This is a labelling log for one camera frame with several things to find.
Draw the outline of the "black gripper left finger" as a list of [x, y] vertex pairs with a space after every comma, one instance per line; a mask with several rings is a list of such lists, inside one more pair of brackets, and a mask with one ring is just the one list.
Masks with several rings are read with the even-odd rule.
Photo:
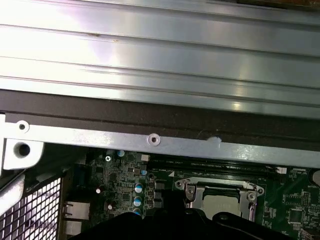
[[162, 207], [148, 211], [145, 217], [125, 212], [76, 235], [77, 240], [173, 240], [174, 191], [161, 192]]

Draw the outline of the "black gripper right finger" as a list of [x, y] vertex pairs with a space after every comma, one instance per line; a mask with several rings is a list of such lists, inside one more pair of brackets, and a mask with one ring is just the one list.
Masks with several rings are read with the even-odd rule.
[[173, 191], [174, 240], [291, 240], [290, 236], [271, 230], [228, 212], [211, 219], [198, 208], [186, 207], [186, 194]]

